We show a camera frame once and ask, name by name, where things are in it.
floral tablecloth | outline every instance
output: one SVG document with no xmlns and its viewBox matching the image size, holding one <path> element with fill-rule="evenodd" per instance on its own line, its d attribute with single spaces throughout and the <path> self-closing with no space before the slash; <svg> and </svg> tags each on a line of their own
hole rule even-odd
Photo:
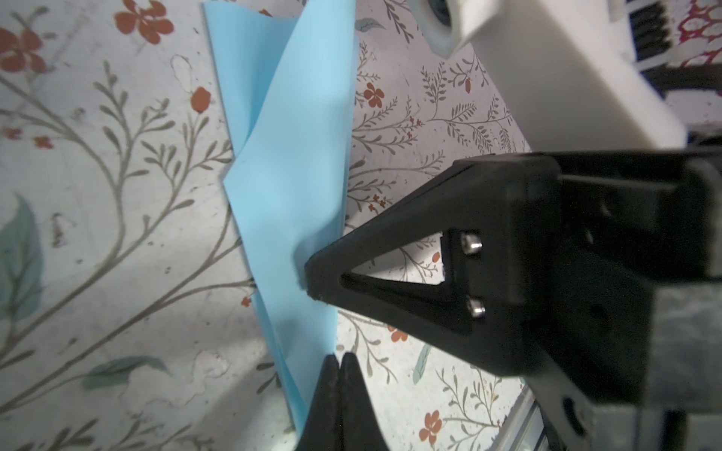
<svg viewBox="0 0 722 451">
<path fill-rule="evenodd" d="M 718 59 L 714 0 L 674 4 L 677 36 Z M 529 150 L 470 48 L 431 54 L 405 0 L 357 18 L 347 231 L 455 159 Z M 671 102 L 722 118 L 697 97 Z M 199 2 L 2 2 L 0 130 L 0 448 L 293 449 L 219 182 L 232 150 Z M 360 271 L 438 282 L 438 237 Z M 485 450 L 521 389 L 352 313 L 338 338 L 392 450 Z"/>
</svg>

white robot part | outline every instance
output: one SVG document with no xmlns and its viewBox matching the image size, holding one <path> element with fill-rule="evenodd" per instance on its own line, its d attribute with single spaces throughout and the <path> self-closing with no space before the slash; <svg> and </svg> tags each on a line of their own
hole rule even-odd
<svg viewBox="0 0 722 451">
<path fill-rule="evenodd" d="M 535 152 L 685 147 L 684 124 L 615 32 L 629 27 L 617 3 L 409 0 L 434 53 L 472 44 Z"/>
</svg>

screw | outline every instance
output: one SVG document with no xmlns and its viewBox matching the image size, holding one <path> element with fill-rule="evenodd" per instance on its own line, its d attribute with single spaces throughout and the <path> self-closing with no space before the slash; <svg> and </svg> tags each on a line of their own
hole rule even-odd
<svg viewBox="0 0 722 451">
<path fill-rule="evenodd" d="M 466 255 L 473 255 L 481 252 L 482 250 L 482 239 L 479 235 L 473 233 L 462 233 L 461 234 L 461 250 Z"/>
<path fill-rule="evenodd" d="M 487 314 L 487 308 L 484 307 L 484 303 L 478 299 L 466 297 L 466 308 L 469 309 L 472 318 L 483 318 Z"/>
</svg>

folded blue paper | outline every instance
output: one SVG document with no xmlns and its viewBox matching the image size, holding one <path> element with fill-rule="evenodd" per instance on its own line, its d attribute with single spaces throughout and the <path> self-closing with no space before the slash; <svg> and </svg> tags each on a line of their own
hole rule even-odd
<svg viewBox="0 0 722 451">
<path fill-rule="evenodd" d="M 310 0 L 297 19 L 204 4 L 235 162 L 225 188 L 259 293 L 258 321 L 303 430 L 337 311 L 303 265 L 341 237 L 355 60 L 355 0 Z"/>
</svg>

red flower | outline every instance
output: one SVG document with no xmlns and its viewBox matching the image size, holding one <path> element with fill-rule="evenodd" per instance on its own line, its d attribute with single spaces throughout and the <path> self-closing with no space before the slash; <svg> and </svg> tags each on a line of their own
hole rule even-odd
<svg viewBox="0 0 722 451">
<path fill-rule="evenodd" d="M 35 141 L 35 147 L 38 149 L 52 149 L 55 147 L 50 141 L 50 136 L 36 136 L 33 140 Z"/>
<path fill-rule="evenodd" d="M 13 141 L 17 141 L 20 139 L 20 135 L 22 134 L 22 130 L 19 128 L 3 128 L 2 129 L 2 136 L 5 136 L 8 139 L 12 139 Z"/>
<path fill-rule="evenodd" d="M 424 429 L 421 429 L 419 431 L 419 438 L 422 442 L 425 442 L 426 439 L 429 439 L 430 444 L 436 443 L 436 434 L 439 433 L 442 426 L 442 421 L 439 419 L 439 411 L 434 411 L 434 413 L 427 413 L 426 417 L 424 418 Z"/>
<path fill-rule="evenodd" d="M 387 326 L 388 331 L 391 332 L 391 341 L 396 343 L 397 341 L 406 341 L 409 339 L 409 334 L 406 332 L 401 332 L 399 329 L 393 327 L 393 326 Z"/>
<path fill-rule="evenodd" d="M 373 83 L 367 83 L 366 87 L 368 88 L 363 92 L 363 97 L 368 100 L 368 106 L 371 108 L 379 107 L 381 108 L 381 99 L 383 99 L 383 91 L 381 89 L 376 89 L 373 86 Z"/>
<path fill-rule="evenodd" d="M 43 41 L 35 32 L 26 29 L 18 39 L 10 31 L 0 28 L 0 68 L 7 72 L 20 72 L 25 70 L 28 60 L 33 72 L 45 72 L 45 61 L 34 53 L 43 47 Z"/>
<path fill-rule="evenodd" d="M 160 42 L 160 35 L 169 35 L 173 32 L 173 22 L 168 19 L 159 19 L 165 16 L 165 6 L 156 0 L 150 0 L 150 8 L 138 9 L 133 0 L 123 0 L 129 12 L 116 13 L 116 27 L 124 35 L 131 34 L 136 25 L 140 35 L 151 44 Z"/>
<path fill-rule="evenodd" d="M 203 113 L 211 104 L 211 93 L 199 87 L 191 96 L 191 107 L 198 113 Z"/>
</svg>

